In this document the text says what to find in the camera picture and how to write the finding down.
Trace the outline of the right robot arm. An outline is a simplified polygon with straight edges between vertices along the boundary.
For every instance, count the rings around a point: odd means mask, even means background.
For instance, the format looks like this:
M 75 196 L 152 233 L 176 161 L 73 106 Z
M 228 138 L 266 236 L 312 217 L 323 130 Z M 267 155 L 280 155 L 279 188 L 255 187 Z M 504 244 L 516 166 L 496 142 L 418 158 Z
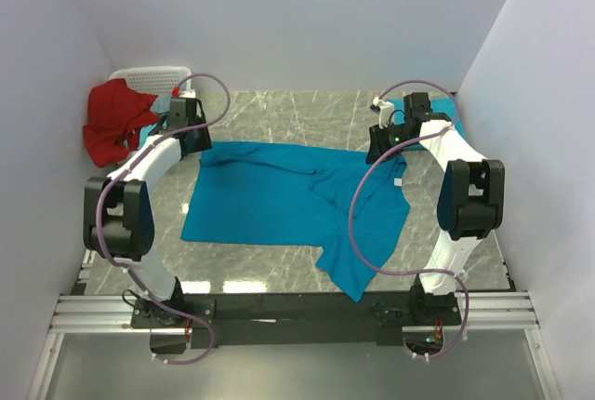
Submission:
M 436 207 L 440 233 L 418 276 L 424 292 L 407 304 L 411 319 L 427 325 L 441 312 L 435 296 L 456 290 L 456 278 L 471 252 L 502 222 L 505 167 L 478 153 L 459 133 L 457 107 L 451 113 L 434 109 L 425 92 L 404 96 L 400 109 L 376 97 L 370 109 L 378 114 L 378 121 L 369 128 L 368 165 L 396 158 L 402 149 L 417 143 L 443 171 Z

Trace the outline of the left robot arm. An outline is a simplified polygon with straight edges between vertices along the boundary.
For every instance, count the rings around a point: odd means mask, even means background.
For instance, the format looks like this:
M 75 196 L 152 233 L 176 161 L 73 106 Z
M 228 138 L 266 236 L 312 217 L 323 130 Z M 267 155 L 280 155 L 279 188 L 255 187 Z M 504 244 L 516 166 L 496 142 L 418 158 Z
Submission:
M 192 90 L 170 100 L 164 121 L 165 129 L 148 136 L 121 167 L 87 181 L 83 240 L 86 248 L 128 274 L 161 325 L 175 327 L 187 308 L 180 281 L 152 252 L 151 193 L 171 167 L 212 143 L 203 104 Z

